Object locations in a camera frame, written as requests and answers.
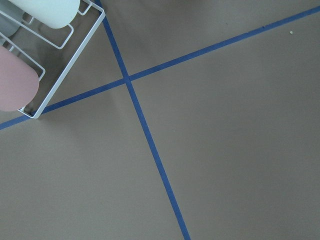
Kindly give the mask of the pink cup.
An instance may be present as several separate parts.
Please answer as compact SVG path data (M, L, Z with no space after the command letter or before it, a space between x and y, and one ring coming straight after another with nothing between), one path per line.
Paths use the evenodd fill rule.
M29 104L39 89L36 71L0 47L0 110L12 112Z

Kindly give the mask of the mint green cup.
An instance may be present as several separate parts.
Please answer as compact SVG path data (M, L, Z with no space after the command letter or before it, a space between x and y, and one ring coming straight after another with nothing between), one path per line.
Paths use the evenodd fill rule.
M12 4L53 29L70 24L78 13L80 0L10 0Z

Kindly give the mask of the grey cup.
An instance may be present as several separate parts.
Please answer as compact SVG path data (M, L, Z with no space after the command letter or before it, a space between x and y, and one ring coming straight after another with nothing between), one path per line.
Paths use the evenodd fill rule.
M0 1L0 10L18 22L22 22L24 11L7 0ZM18 29L19 25L4 15L0 15L0 32L6 37L12 36Z

